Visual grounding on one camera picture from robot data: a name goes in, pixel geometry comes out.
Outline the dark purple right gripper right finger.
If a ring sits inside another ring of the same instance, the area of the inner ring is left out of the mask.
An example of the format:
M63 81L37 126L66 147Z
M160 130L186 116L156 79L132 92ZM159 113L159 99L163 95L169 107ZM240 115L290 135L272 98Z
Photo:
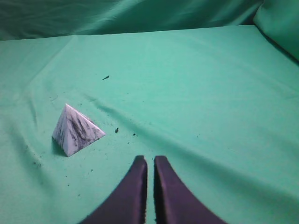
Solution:
M166 156L154 159L157 224L224 224L180 180Z

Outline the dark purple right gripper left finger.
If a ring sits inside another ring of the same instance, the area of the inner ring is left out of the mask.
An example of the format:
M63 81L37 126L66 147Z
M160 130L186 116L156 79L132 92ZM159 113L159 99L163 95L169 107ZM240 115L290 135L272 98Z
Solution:
M81 223L143 224L146 216L148 166L143 155L135 157L130 169L109 197Z

